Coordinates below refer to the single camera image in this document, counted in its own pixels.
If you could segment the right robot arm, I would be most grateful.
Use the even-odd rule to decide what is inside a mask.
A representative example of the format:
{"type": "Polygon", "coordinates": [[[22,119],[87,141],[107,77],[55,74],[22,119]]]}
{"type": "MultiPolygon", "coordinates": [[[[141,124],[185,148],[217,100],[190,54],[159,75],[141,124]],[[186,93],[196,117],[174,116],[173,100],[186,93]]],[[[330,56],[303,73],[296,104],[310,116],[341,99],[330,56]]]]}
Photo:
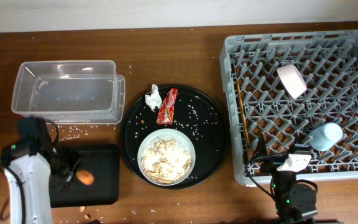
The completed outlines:
{"type": "Polygon", "coordinates": [[[260,164],[261,173],[272,176],[269,194],[280,223],[316,223],[318,187],[312,181],[296,177],[310,160],[310,147],[298,139],[287,152],[269,154],[264,136],[258,138],[255,161],[260,164]]]}

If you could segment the red snack wrapper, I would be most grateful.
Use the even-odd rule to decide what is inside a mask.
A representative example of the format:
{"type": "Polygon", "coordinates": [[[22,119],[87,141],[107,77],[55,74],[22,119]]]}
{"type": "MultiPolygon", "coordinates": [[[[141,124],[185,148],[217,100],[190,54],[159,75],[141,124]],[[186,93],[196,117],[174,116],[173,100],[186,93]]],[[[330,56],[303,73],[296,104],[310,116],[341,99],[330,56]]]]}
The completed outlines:
{"type": "Polygon", "coordinates": [[[168,91],[167,96],[164,99],[161,108],[159,109],[158,116],[157,116],[157,124],[166,125],[166,124],[173,123],[177,94],[178,94],[177,88],[171,88],[168,91]]]}

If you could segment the blue cup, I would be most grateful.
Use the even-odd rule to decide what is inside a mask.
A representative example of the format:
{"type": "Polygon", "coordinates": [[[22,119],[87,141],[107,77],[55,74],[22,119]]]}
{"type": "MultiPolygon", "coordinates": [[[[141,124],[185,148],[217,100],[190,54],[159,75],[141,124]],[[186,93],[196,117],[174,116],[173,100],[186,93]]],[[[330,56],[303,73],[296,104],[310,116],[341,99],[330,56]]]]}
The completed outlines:
{"type": "Polygon", "coordinates": [[[312,137],[310,145],[317,151],[328,151],[333,147],[343,135],[343,130],[340,125],[336,123],[326,123],[309,133],[312,137]]]}

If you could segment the grey bowl with rice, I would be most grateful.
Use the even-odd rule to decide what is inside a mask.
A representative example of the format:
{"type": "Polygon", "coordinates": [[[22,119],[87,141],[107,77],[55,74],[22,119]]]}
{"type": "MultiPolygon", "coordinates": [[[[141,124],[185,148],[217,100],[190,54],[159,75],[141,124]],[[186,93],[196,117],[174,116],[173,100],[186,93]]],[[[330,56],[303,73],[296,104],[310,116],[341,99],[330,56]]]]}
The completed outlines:
{"type": "Polygon", "coordinates": [[[137,162],[146,180],[159,187],[173,187],[191,174],[196,162],[195,147],[182,132],[159,129],[141,141],[137,162]]]}

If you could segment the orange carrot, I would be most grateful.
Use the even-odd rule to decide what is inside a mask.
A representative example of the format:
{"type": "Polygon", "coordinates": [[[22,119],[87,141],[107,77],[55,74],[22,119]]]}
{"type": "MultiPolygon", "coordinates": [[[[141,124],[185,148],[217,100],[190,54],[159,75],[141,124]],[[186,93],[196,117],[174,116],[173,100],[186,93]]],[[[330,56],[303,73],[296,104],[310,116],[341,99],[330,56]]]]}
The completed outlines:
{"type": "Polygon", "coordinates": [[[94,176],[87,170],[81,169],[76,172],[76,178],[85,185],[92,185],[94,182],[94,176]]]}

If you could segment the pink bowl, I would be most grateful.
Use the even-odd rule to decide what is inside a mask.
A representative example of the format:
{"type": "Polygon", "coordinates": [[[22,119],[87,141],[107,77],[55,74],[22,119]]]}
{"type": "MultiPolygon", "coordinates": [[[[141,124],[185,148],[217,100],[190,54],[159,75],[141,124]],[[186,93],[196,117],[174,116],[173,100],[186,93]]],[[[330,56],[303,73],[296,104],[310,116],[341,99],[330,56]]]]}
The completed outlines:
{"type": "Polygon", "coordinates": [[[294,65],[277,68],[277,74],[283,86],[293,99],[297,99],[307,90],[306,82],[294,65]]]}

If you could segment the white tissue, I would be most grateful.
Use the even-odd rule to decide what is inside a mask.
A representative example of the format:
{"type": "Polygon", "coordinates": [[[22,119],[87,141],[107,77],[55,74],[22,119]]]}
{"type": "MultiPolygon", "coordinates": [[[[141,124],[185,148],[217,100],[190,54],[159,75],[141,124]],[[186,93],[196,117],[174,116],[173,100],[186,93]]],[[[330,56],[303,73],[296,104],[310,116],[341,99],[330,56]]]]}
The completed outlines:
{"type": "Polygon", "coordinates": [[[150,94],[145,95],[145,103],[153,112],[156,108],[160,109],[162,105],[162,98],[157,85],[153,84],[150,94]]]}

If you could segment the wooden chopstick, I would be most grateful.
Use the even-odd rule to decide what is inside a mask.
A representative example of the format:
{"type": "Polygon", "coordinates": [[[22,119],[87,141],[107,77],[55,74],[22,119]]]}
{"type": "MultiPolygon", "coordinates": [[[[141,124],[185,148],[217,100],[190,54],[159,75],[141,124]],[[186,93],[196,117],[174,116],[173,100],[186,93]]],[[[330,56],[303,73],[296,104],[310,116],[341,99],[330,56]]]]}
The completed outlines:
{"type": "Polygon", "coordinates": [[[240,85],[239,85],[239,80],[236,80],[236,90],[237,90],[237,95],[238,95],[238,101],[239,101],[239,107],[241,110],[241,120],[242,120],[242,124],[244,127],[244,133],[245,133],[245,139],[246,139],[246,143],[247,145],[250,144],[249,141],[249,134],[248,134],[248,129],[247,129],[247,120],[246,120],[246,114],[244,111],[244,104],[242,101],[242,95],[241,95],[241,89],[240,89],[240,85]]]}

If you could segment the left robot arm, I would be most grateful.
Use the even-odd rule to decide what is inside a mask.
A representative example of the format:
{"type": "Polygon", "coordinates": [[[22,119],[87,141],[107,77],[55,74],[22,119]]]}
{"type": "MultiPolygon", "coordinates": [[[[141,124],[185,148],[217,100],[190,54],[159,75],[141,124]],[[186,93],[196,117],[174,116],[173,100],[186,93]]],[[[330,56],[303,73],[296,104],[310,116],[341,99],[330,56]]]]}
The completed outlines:
{"type": "Polygon", "coordinates": [[[57,147],[58,126],[30,116],[17,124],[19,140],[1,151],[0,171],[9,184],[11,223],[52,223],[50,184],[66,187],[75,176],[80,155],[57,147]]]}

